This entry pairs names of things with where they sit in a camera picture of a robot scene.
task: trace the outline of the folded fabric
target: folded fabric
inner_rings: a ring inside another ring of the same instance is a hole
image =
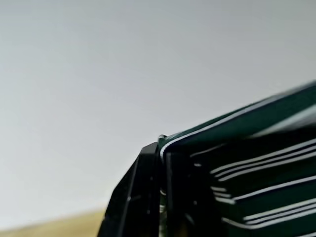
[[[316,236],[316,82],[158,140],[209,173],[229,236]]]

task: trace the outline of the white piping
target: white piping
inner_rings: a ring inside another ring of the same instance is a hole
[[[283,153],[291,152],[293,150],[297,150],[299,148],[311,145],[311,144],[313,144],[315,142],[316,142],[316,138],[312,139],[312,140],[309,140],[309,141],[306,141],[306,142],[303,142],[303,143],[296,144],[296,145],[291,146],[291,147],[287,147],[285,149],[282,149],[282,150],[279,150],[279,151],[276,151],[276,152],[272,152],[272,153],[260,156],[260,157],[251,158],[251,159],[247,159],[247,160],[242,160],[242,161],[234,162],[234,163],[231,163],[231,164],[226,164],[226,165],[223,165],[221,167],[218,167],[218,168],[212,170],[211,173],[214,174],[214,173],[216,173],[216,172],[218,172],[220,170],[227,169],[227,168],[230,168],[230,167],[234,167],[234,166],[237,166],[237,165],[240,165],[240,164],[247,164],[247,163],[251,163],[253,161],[259,161],[259,160],[266,159],[266,158],[269,158],[269,157],[272,157],[272,156],[281,155]]]
[[[218,192],[214,192],[214,195],[224,197],[224,198],[231,198],[232,197],[232,195],[230,195],[230,194],[222,194],[222,193],[218,193]]]
[[[279,213],[279,214],[276,214],[276,215],[272,215],[272,216],[263,217],[263,218],[260,218],[260,219],[257,219],[257,220],[248,221],[247,224],[252,225],[252,224],[260,223],[260,222],[263,222],[263,221],[268,221],[268,220],[271,220],[271,219],[275,219],[277,217],[287,216],[289,214],[302,212],[302,211],[309,210],[309,209],[312,209],[312,208],[315,209],[316,208],[316,204],[304,206],[304,207],[301,207],[301,208],[298,208],[298,209],[282,212],[282,213]]]
[[[219,201],[219,202],[224,202],[224,203],[228,203],[228,204],[232,204],[234,205],[236,202],[232,199],[229,199],[229,198],[223,198],[223,197],[215,197],[215,200],[216,201]]]
[[[260,167],[255,167],[255,168],[239,171],[239,172],[237,172],[235,174],[231,174],[231,175],[228,175],[228,176],[226,176],[224,178],[221,178],[218,181],[223,182],[223,181],[229,180],[231,178],[234,178],[234,177],[237,177],[237,176],[240,176],[240,175],[243,175],[243,174],[247,174],[247,173],[254,172],[254,171],[257,171],[257,170],[261,170],[261,169],[266,169],[266,168],[279,166],[279,165],[282,165],[282,164],[292,163],[292,162],[295,162],[295,161],[298,161],[298,160],[308,159],[308,158],[311,158],[311,157],[314,157],[314,156],[316,156],[316,152],[305,154],[303,156],[292,158],[292,159],[287,159],[287,160],[275,162],[275,163],[272,163],[272,164],[262,165]]]
[[[256,162],[256,163],[252,163],[252,164],[246,164],[246,165],[238,166],[238,167],[235,167],[233,169],[229,169],[229,170],[226,170],[226,171],[224,171],[222,173],[219,173],[219,174],[215,175],[215,177],[220,177],[220,176],[223,176],[224,174],[228,174],[228,173],[231,173],[231,172],[236,171],[236,170],[240,170],[240,169],[244,169],[244,168],[248,168],[248,167],[252,167],[252,166],[257,166],[257,165],[260,165],[260,164],[269,163],[269,162],[272,162],[272,161],[275,161],[275,160],[285,159],[285,158],[288,158],[288,157],[293,157],[295,155],[299,155],[301,153],[309,152],[309,151],[312,151],[312,150],[315,150],[315,149],[316,149],[316,146],[312,146],[312,147],[308,147],[306,149],[300,150],[298,152],[290,153],[290,154],[283,155],[283,156],[280,156],[280,157],[277,157],[277,158],[273,158],[273,159],[269,159],[269,160],[265,160],[265,161],[261,161],[261,162]]]
[[[160,150],[160,158],[161,158],[161,159],[163,158],[163,153],[164,153],[164,151],[166,150],[166,148],[167,148],[168,146],[170,146],[171,144],[175,143],[175,142],[178,142],[178,141],[180,141],[180,140],[182,140],[182,139],[184,139],[184,138],[190,137],[190,136],[195,135],[195,134],[198,134],[198,133],[200,133],[200,132],[206,131],[206,130],[208,130],[208,129],[210,129],[210,128],[213,128],[213,127],[216,127],[216,126],[218,126],[218,125],[221,125],[221,124],[223,124],[223,123],[225,123],[225,122],[227,122],[227,121],[230,121],[230,120],[232,120],[232,119],[234,119],[234,118],[236,118],[236,117],[239,117],[240,115],[246,114],[246,113],[248,113],[248,112],[250,112],[250,111],[253,111],[253,110],[255,110],[255,109],[258,109],[258,108],[260,108],[260,107],[262,107],[262,106],[265,106],[265,105],[267,105],[267,104],[270,104],[270,103],[272,103],[272,102],[275,102],[275,101],[277,101],[277,100],[280,100],[280,99],[282,99],[282,98],[284,98],[284,97],[286,97],[286,96],[289,96],[289,95],[292,95],[292,94],[297,93],[297,92],[299,92],[299,91],[302,91],[302,90],[304,90],[304,89],[306,89],[306,88],[309,88],[309,87],[311,87],[311,86],[313,86],[313,85],[314,85],[314,83],[311,83],[311,84],[308,84],[308,85],[306,85],[306,86],[302,86],[302,87],[299,87],[299,88],[290,90],[290,91],[288,91],[288,92],[284,92],[284,93],[281,93],[281,94],[279,94],[279,95],[275,95],[275,96],[273,96],[273,97],[270,97],[270,98],[268,98],[268,99],[265,99],[265,100],[263,100],[263,101],[260,101],[260,102],[254,104],[254,105],[251,105],[251,106],[249,106],[249,107],[246,107],[246,108],[244,108],[243,110],[237,111],[237,112],[235,112],[235,113],[233,113],[233,114],[231,114],[231,115],[229,115],[229,116],[227,116],[227,117],[225,117],[225,118],[223,118],[223,119],[221,119],[221,120],[219,120],[219,121],[216,121],[216,122],[214,122],[214,123],[212,123],[212,124],[210,124],[210,125],[208,125],[208,126],[205,126],[205,127],[200,128],[200,129],[198,129],[198,130],[195,130],[195,131],[193,131],[193,132],[191,132],[191,133],[188,133],[188,134],[186,134],[186,135],[183,135],[183,136],[181,136],[181,137],[178,137],[178,138],[176,138],[176,139],[174,139],[174,140],[172,140],[172,141],[169,141],[169,142],[167,142],[166,144],[164,144],[163,147],[161,148],[161,150]]]
[[[316,236],[316,232],[310,233],[310,234],[307,234],[307,235],[303,235],[303,236],[297,236],[297,237],[315,237],[315,236]]]
[[[303,178],[303,179],[290,181],[290,182],[283,183],[283,184],[270,186],[270,187],[267,187],[267,188],[264,188],[264,189],[257,190],[257,191],[252,192],[252,193],[241,195],[239,197],[234,197],[233,200],[240,200],[240,199],[252,197],[252,196],[255,196],[255,195],[258,195],[258,194],[265,193],[267,191],[271,191],[271,190],[275,190],[275,189],[279,189],[279,188],[284,188],[284,187],[287,187],[287,186],[291,186],[291,185],[294,185],[294,184],[300,184],[300,183],[308,182],[308,181],[315,180],[315,179],[316,179],[316,175],[315,176],[311,176],[311,177],[307,177],[307,178]]]
[[[257,225],[245,225],[245,224],[241,224],[241,223],[232,221],[232,220],[230,220],[228,218],[225,218],[225,217],[223,217],[222,220],[227,222],[227,223],[229,223],[229,224],[231,224],[231,225],[234,225],[234,226],[237,226],[237,227],[240,227],[240,228],[243,228],[243,229],[254,230],[254,229],[259,229],[259,228],[262,228],[262,227],[274,225],[274,224],[277,224],[277,223],[281,223],[281,222],[284,222],[284,221],[297,219],[297,218],[300,218],[300,217],[303,217],[303,216],[308,216],[308,215],[311,215],[311,214],[314,214],[314,213],[316,213],[316,208],[312,209],[312,210],[309,210],[309,211],[304,211],[304,212],[301,212],[301,213],[297,213],[297,214],[294,214],[294,215],[291,215],[291,216],[285,216],[285,217],[278,218],[278,219],[275,219],[275,220],[267,221],[267,222],[264,222],[264,223],[261,223],[261,224],[257,224]]]
[[[212,186],[211,186],[211,189],[214,191],[218,191],[218,192],[226,192],[227,191],[225,188],[218,188],[218,187],[212,187]]]
[[[225,143],[222,143],[222,144],[220,144],[220,145],[218,145],[218,146],[216,146],[216,147],[211,147],[211,148],[209,148],[209,149],[207,149],[207,150],[204,150],[204,151],[201,151],[201,152],[193,153],[193,154],[190,155],[190,157],[192,158],[192,157],[198,156],[198,155],[200,155],[200,154],[210,152],[210,151],[212,151],[212,150],[214,150],[214,149],[216,149],[216,148],[222,147],[223,145],[225,145]]]
[[[301,201],[301,202],[298,202],[298,203],[295,203],[295,204],[291,204],[291,205],[288,205],[288,206],[283,206],[283,207],[280,207],[280,208],[277,208],[277,209],[273,209],[273,210],[270,210],[270,211],[265,211],[265,212],[253,214],[253,215],[250,215],[250,216],[246,216],[246,217],[244,217],[244,220],[247,221],[247,220],[255,219],[255,218],[258,218],[258,217],[267,216],[267,215],[270,215],[270,214],[279,213],[279,212],[286,211],[286,210],[291,210],[291,209],[294,209],[296,207],[308,205],[308,204],[311,204],[311,203],[314,203],[314,202],[316,202],[316,198],[305,200],[305,201]]]

